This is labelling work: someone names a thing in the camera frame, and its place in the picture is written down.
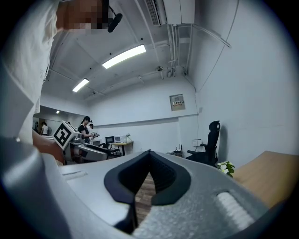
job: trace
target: ceiling light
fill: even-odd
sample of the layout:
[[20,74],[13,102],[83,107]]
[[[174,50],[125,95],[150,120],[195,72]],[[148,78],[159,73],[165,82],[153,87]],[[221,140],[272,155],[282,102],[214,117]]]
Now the ceiling light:
[[86,85],[89,82],[89,80],[87,80],[86,78],[84,78],[74,89],[74,92],[77,92],[78,90],[80,90],[84,85]]
[[103,66],[106,69],[108,69],[109,67],[111,67],[111,66],[113,66],[113,65],[115,65],[115,64],[117,64],[119,62],[122,62],[122,61],[124,61],[124,60],[126,60],[126,59],[128,59],[130,57],[136,56],[136,55],[144,53],[144,52],[146,52],[144,45],[132,48],[130,50],[127,50],[127,51],[119,54],[118,56],[115,56],[111,60],[105,62],[103,64]]

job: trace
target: ceiling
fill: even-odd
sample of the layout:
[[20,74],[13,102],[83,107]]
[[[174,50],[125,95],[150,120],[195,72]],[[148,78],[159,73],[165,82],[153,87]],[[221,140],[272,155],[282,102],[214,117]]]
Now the ceiling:
[[[161,78],[157,66],[167,67],[171,60],[166,25],[154,26],[144,0],[139,0],[157,48],[159,62],[149,32],[132,0],[110,0],[116,13],[123,18],[114,32],[106,29],[92,34],[84,32],[60,32],[55,36],[50,55],[50,68],[42,94],[65,100],[90,100],[105,97],[110,92],[132,84],[144,84],[148,80]],[[180,28],[180,65],[185,66],[189,49],[189,28]],[[102,64],[131,47],[144,44],[146,53],[132,57],[109,69]],[[74,93],[72,89],[83,79],[90,82]]]

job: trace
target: floor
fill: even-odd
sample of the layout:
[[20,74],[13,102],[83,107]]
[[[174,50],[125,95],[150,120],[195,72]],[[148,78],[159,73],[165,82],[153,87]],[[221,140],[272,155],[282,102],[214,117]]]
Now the floor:
[[135,196],[136,213],[138,224],[140,224],[150,211],[151,198],[156,194],[154,180],[150,174],[147,175],[141,188]]

